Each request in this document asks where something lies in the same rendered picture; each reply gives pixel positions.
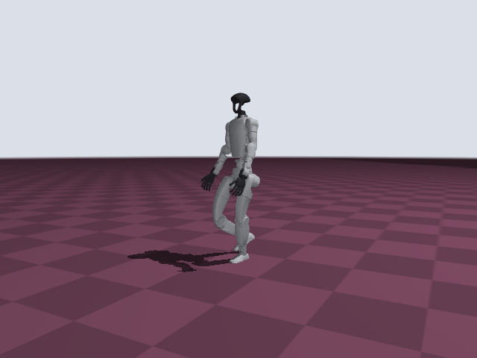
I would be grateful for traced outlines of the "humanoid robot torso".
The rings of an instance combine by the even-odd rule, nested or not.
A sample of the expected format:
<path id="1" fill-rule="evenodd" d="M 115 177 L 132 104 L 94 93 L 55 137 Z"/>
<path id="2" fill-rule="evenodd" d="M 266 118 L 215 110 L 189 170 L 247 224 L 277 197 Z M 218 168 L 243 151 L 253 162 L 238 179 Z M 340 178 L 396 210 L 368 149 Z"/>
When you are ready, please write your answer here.
<path id="1" fill-rule="evenodd" d="M 239 173 L 241 171 L 242 164 L 244 163 L 244 156 L 247 153 L 245 151 L 245 147 L 250 143 L 245 122 L 246 119 L 252 118 L 248 117 L 248 115 L 246 117 L 246 115 L 241 115 L 241 118 L 239 119 L 236 119 L 236 116 L 229 125 L 230 150 L 232 157 L 240 157 L 240 159 L 235 160 L 236 168 L 234 168 L 232 171 L 233 181 L 239 178 Z M 252 168 L 249 172 L 253 173 Z"/>

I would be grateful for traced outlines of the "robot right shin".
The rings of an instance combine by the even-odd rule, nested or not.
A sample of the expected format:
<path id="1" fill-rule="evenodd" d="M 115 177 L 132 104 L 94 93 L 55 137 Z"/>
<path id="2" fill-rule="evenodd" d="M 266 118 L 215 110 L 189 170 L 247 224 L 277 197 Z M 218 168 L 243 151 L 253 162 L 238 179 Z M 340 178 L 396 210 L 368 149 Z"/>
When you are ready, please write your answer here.
<path id="1" fill-rule="evenodd" d="M 214 225 L 213 225 L 214 226 Z M 216 226 L 214 226 L 216 227 Z M 236 235 L 236 232 L 235 232 L 235 224 L 232 223 L 231 221 L 227 220 L 227 223 L 223 226 L 223 227 L 216 227 L 228 234 L 231 234 L 231 235 Z"/>

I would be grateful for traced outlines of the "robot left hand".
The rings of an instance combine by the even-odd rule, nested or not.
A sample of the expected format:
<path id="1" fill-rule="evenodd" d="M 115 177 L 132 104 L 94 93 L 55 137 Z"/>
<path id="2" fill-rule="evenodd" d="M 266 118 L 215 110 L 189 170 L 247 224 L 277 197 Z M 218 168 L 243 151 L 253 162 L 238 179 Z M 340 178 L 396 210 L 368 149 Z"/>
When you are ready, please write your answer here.
<path id="1" fill-rule="evenodd" d="M 234 183 L 235 183 L 235 186 L 233 187 L 233 189 L 230 191 L 230 192 L 233 192 L 234 189 L 235 192 L 232 194 L 232 195 L 235 195 L 235 196 L 240 196 L 242 193 L 243 193 L 243 190 L 244 190 L 244 187 L 245 187 L 245 179 L 247 179 L 247 176 L 246 175 L 243 175 L 244 169 L 242 169 L 239 173 L 239 178 L 237 178 L 237 180 L 233 181 L 229 186 L 232 186 Z M 237 192 L 238 191 L 238 192 Z M 241 191 L 241 192 L 240 192 Z M 237 193 L 236 193 L 237 192 Z"/>

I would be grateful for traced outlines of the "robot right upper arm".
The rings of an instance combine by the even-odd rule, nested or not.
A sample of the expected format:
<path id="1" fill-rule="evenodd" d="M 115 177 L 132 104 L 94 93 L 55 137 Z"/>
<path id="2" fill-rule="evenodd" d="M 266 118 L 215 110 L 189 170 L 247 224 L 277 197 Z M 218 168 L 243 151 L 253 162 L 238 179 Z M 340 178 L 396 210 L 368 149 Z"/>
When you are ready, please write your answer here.
<path id="1" fill-rule="evenodd" d="M 226 142 L 226 145 L 223 145 L 221 147 L 221 152 L 223 154 L 231 154 L 231 150 L 230 150 L 230 136 L 229 136 L 229 125 L 230 125 L 230 122 L 228 122 L 226 124 L 226 136 L 225 136 L 225 142 Z"/>

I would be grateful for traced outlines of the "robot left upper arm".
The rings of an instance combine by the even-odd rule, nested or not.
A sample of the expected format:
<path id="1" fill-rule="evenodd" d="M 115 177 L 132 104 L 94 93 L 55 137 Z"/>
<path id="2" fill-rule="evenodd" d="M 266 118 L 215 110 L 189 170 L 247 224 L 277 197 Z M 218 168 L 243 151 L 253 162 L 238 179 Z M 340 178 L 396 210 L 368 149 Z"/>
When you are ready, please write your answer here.
<path id="1" fill-rule="evenodd" d="M 250 143 L 253 143 L 257 148 L 257 128 L 259 126 L 258 121 L 255 119 L 246 119 L 245 126 L 247 128 L 247 135 Z M 247 152 L 247 145 L 245 147 L 245 151 Z"/>

